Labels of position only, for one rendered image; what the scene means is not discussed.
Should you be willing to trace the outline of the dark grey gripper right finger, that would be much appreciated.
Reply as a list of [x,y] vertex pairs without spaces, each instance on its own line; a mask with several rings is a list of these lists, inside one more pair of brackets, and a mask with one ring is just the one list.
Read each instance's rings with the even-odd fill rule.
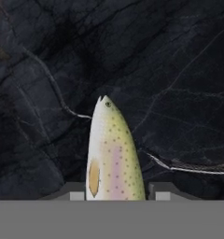
[[198,197],[179,190],[173,183],[149,182],[147,198],[152,201],[199,201]]

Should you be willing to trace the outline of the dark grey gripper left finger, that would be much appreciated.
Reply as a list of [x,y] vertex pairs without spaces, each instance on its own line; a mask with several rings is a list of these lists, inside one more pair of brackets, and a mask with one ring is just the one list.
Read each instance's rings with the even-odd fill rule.
[[41,200],[84,201],[85,183],[67,182],[59,190],[47,196],[41,197]]

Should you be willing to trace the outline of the spotted green pink fish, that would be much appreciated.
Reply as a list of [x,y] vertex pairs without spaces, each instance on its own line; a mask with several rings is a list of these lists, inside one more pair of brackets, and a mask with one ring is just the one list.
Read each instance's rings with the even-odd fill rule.
[[113,101],[100,96],[92,119],[86,171],[87,201],[144,201],[133,136]]

